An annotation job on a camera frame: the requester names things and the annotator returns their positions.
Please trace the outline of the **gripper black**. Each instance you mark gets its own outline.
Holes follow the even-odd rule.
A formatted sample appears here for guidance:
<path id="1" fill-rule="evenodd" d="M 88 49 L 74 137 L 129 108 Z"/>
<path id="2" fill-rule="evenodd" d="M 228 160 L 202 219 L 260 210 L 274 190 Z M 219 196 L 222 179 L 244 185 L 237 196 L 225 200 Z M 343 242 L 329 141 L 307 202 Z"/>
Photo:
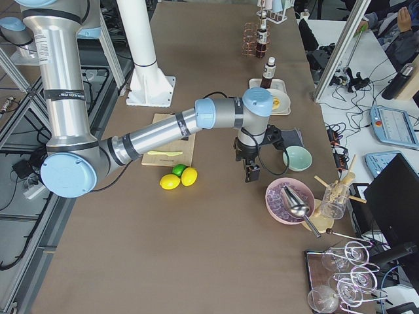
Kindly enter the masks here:
<path id="1" fill-rule="evenodd" d="M 283 150 L 282 131 L 270 124 L 264 132 L 258 135 L 253 135 L 245 128 L 241 128 L 235 138 L 233 148 L 236 161 L 244 160 L 246 183 L 259 180 L 260 167 L 255 163 L 255 159 L 259 156 L 261 147 L 265 145 L 272 145 L 276 150 Z"/>

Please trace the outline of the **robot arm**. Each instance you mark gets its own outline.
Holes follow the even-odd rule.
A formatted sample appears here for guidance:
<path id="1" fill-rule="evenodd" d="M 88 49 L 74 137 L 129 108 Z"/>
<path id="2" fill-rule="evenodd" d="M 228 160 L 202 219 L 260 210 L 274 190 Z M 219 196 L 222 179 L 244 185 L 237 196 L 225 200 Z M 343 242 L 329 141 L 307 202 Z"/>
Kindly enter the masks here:
<path id="1" fill-rule="evenodd" d="M 208 130 L 234 140 L 225 156 L 243 161 L 245 179 L 255 179 L 261 167 L 256 157 L 270 128 L 272 94 L 254 87 L 241 96 L 204 96 L 208 87 L 239 89 L 243 63 L 234 60 L 233 49 L 217 55 L 211 47 L 239 39 L 240 23 L 230 16 L 253 15 L 249 5 L 163 1 L 149 16 L 145 3 L 118 1 L 134 71 L 103 135 L 92 133 L 78 42 L 79 33 L 98 18 L 99 3 L 20 1 L 19 6 L 41 59 L 51 136 L 40 176 L 50 192 L 81 197 L 149 151 Z"/>
<path id="2" fill-rule="evenodd" d="M 1 19 L 1 37 L 16 47 L 16 52 L 10 57 L 15 65 L 39 65 L 35 41 L 19 18 L 5 17 Z"/>

